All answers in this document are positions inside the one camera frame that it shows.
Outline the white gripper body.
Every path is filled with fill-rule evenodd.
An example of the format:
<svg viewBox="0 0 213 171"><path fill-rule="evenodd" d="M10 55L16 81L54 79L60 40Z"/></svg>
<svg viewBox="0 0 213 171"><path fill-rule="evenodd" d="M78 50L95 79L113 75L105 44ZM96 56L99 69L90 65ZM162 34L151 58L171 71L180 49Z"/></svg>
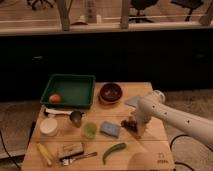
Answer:
<svg viewBox="0 0 213 171"><path fill-rule="evenodd" d="M143 113L139 109L133 111L132 114L136 121L137 137L141 138L146 130L146 124L151 120L151 116Z"/></svg>

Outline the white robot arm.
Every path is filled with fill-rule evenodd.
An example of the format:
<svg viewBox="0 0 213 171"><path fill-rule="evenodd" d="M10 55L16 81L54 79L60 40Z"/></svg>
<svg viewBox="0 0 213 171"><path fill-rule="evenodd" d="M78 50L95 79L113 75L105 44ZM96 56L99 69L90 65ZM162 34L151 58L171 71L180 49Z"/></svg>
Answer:
<svg viewBox="0 0 213 171"><path fill-rule="evenodd" d="M137 126L146 125L151 117L156 117L213 149L213 121L171 108L164 104L165 100L165 95L159 90L129 99L136 108L134 118Z"/></svg>

